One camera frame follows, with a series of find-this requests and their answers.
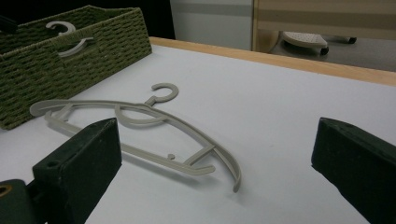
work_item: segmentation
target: plastic hanger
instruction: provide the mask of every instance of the plastic hanger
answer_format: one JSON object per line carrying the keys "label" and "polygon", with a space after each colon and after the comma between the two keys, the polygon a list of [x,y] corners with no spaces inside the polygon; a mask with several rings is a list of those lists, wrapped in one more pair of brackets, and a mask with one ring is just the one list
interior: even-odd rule
{"label": "plastic hanger", "polygon": [[[66,27],[67,30],[65,32],[60,32],[58,35],[68,35],[76,31],[76,27],[68,21],[51,21],[47,23],[46,27],[53,30],[59,25]],[[64,58],[76,54],[87,46],[88,40],[93,40],[93,37],[82,38],[73,48],[67,51],[59,52],[58,55],[61,58]]]}
{"label": "plastic hanger", "polygon": [[[239,190],[241,184],[241,170],[238,162],[233,157],[233,155],[222,147],[215,140],[207,136],[205,133],[201,132],[194,126],[190,125],[188,122],[179,119],[171,114],[168,114],[164,111],[154,108],[153,106],[156,103],[164,103],[174,99],[178,95],[177,86],[170,83],[160,83],[152,86],[153,90],[158,90],[160,88],[168,88],[172,90],[172,93],[165,97],[150,97],[144,104],[134,104],[134,103],[126,103],[119,101],[72,101],[72,100],[48,100],[41,101],[33,104],[30,107],[30,113],[33,116],[43,116],[45,115],[45,120],[48,122],[61,127],[71,133],[78,133],[81,128],[72,125],[70,123],[65,122],[62,117],[73,107],[79,108],[83,106],[107,106],[113,107],[115,109],[116,117],[119,122],[124,125],[144,125],[150,123],[157,122],[167,122],[174,127],[180,129],[181,131],[194,136],[194,139],[198,139],[200,142],[204,143],[205,146],[186,159],[184,162],[173,161],[175,156],[173,154],[169,154],[167,158],[158,156],[156,154],[147,152],[137,147],[127,146],[125,144],[121,144],[121,149],[124,152],[133,154],[139,158],[156,162],[160,165],[178,170],[180,172],[189,174],[189,175],[204,175],[208,173],[212,173],[215,171],[215,167],[213,165],[208,165],[204,167],[192,167],[196,162],[198,162],[205,155],[210,152],[215,152],[219,158],[226,164],[227,168],[230,170],[231,174],[234,178],[233,192],[237,192]],[[149,114],[153,117],[153,119],[131,119],[122,114],[122,109],[127,108],[129,110],[138,111],[141,113]]]}

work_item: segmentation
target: black plastic block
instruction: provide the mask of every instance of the black plastic block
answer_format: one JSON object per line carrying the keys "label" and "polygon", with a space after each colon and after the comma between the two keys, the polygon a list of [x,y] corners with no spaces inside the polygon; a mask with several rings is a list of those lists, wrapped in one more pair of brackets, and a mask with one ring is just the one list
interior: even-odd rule
{"label": "black plastic block", "polygon": [[396,223],[395,146],[351,124],[322,118],[312,166],[370,223]]}
{"label": "black plastic block", "polygon": [[35,209],[25,183],[19,179],[0,182],[0,223],[36,224]]}
{"label": "black plastic block", "polygon": [[35,165],[48,223],[84,223],[120,166],[116,119],[88,126]]}

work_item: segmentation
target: woven basket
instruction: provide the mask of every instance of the woven basket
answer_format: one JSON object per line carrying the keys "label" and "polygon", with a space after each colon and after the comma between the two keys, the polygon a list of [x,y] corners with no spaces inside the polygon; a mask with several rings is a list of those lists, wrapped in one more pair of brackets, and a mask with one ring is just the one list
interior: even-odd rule
{"label": "woven basket", "polygon": [[[50,21],[76,27],[68,35],[46,28]],[[82,38],[93,41],[79,53],[60,57]],[[32,118],[31,104],[70,98],[151,53],[139,8],[86,6],[0,32],[0,127],[12,129]]]}

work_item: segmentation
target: white surface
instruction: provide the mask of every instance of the white surface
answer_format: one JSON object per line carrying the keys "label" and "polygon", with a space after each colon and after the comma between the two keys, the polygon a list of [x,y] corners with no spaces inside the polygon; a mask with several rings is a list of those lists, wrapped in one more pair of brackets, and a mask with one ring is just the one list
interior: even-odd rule
{"label": "white surface", "polygon": [[[241,166],[241,189],[233,193],[231,175],[214,156],[201,163],[215,165],[214,173],[189,176],[123,155],[87,223],[367,223],[311,167],[318,120],[340,119],[395,145],[396,88],[154,46],[145,59],[74,99],[143,103],[160,82],[180,93],[155,107],[227,148]],[[82,127],[113,116],[110,109],[86,109],[70,122]],[[181,161],[200,148],[166,125],[121,127],[120,138]],[[0,179],[30,182],[32,166],[67,139],[43,118],[1,131]]]}
{"label": "white surface", "polygon": [[250,49],[252,0],[171,0],[176,39]]}

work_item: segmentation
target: table surface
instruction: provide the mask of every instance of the table surface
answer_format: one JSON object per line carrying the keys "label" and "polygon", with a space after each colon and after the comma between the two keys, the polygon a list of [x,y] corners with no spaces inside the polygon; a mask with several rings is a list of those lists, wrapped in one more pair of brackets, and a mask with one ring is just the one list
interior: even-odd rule
{"label": "table surface", "polygon": [[[310,157],[321,117],[352,123],[395,145],[394,74],[150,40],[152,54],[72,99],[143,103],[169,92],[152,92],[152,85],[177,85],[177,98],[155,107],[227,148],[241,166],[241,189],[233,193],[233,178],[215,155],[197,164],[213,164],[214,173],[190,176],[123,153],[118,174],[87,223],[367,223],[311,167]],[[81,109],[68,122],[84,127],[111,117],[112,109]],[[32,166],[67,139],[42,117],[0,130],[1,179],[32,181]],[[175,154],[177,161],[201,148],[167,124],[120,125],[120,140],[165,157]]]}

